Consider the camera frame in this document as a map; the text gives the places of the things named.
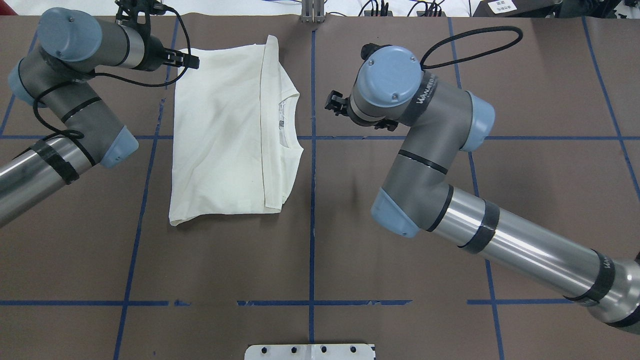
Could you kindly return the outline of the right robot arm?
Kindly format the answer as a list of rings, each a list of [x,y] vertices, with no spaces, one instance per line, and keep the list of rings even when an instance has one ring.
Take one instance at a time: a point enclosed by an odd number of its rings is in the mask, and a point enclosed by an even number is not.
[[[395,45],[366,44],[349,96],[332,91],[325,108],[359,126],[409,131],[371,208],[387,230],[427,231],[496,262],[585,307],[597,320],[639,333],[639,260],[614,260],[480,198],[447,180],[460,152],[482,145],[495,110],[423,68]]]

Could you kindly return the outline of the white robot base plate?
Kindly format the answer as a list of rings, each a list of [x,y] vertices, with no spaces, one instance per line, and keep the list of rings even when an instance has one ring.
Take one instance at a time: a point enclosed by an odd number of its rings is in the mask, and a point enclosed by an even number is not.
[[[245,360],[375,360],[375,346],[366,343],[255,344]]]

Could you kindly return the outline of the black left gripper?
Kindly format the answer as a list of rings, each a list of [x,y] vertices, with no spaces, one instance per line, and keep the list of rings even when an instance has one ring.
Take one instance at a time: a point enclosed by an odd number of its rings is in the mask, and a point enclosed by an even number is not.
[[[201,60],[192,54],[183,54],[173,48],[166,48],[155,36],[149,36],[145,43],[145,71],[152,72],[162,65],[174,68],[199,69]]]

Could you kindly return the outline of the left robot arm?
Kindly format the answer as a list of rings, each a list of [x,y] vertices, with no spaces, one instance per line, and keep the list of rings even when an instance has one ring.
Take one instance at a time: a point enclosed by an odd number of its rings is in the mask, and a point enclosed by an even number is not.
[[[38,45],[10,72],[13,95],[30,105],[48,136],[1,167],[1,225],[76,182],[100,164],[112,168],[139,147],[135,136],[89,85],[96,77],[124,81],[98,66],[152,72],[160,66],[199,68],[187,48],[165,47],[151,33],[151,16],[173,7],[160,0],[118,0],[113,22],[80,10],[52,7],[42,13]]]

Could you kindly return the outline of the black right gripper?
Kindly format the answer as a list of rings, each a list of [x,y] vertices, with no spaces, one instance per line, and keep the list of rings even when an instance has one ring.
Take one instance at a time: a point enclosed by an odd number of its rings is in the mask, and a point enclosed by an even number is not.
[[[335,116],[346,116],[356,125],[363,127],[373,127],[375,130],[386,129],[394,132],[399,123],[396,120],[390,120],[386,117],[375,117],[365,114],[360,110],[355,101],[348,97],[343,97],[341,92],[332,90],[327,96],[326,110],[334,112]]]

